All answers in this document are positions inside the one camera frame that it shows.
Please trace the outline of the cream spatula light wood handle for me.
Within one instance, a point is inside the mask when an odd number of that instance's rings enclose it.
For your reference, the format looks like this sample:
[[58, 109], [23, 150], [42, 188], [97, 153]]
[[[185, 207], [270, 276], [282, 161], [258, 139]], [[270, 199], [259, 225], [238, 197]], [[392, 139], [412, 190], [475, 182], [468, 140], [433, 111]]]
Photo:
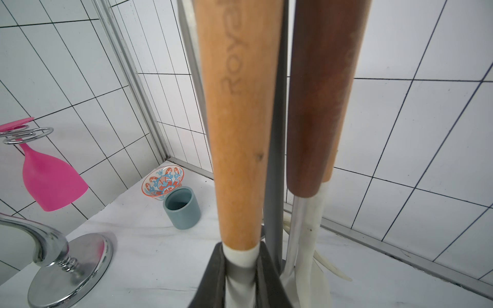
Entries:
[[225, 306], [254, 307], [283, 1], [194, 4]]

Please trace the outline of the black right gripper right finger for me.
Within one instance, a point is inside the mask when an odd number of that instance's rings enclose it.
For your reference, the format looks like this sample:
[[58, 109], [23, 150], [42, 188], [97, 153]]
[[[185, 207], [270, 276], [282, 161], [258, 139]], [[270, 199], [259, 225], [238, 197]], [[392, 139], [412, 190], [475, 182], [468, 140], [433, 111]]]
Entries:
[[255, 266], [255, 306], [263, 308], [292, 307], [268, 253], [267, 246], [262, 241], [259, 243], [259, 255]]

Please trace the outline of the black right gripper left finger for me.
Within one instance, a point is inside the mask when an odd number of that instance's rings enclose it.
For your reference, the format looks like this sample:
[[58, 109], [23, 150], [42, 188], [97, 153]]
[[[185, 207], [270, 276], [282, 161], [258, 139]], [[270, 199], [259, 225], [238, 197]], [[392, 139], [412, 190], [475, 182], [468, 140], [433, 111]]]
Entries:
[[214, 247], [196, 294], [188, 308], [223, 308], [225, 306], [226, 259], [223, 243]]

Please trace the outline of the cream utensil dark wood handle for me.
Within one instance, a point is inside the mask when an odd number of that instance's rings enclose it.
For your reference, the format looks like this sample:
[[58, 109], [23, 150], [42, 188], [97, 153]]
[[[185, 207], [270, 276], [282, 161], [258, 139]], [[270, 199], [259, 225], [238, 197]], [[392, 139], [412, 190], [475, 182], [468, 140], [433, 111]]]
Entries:
[[286, 178], [294, 196], [283, 282], [311, 307], [315, 241], [371, 9], [370, 1], [298, 1], [291, 54]]

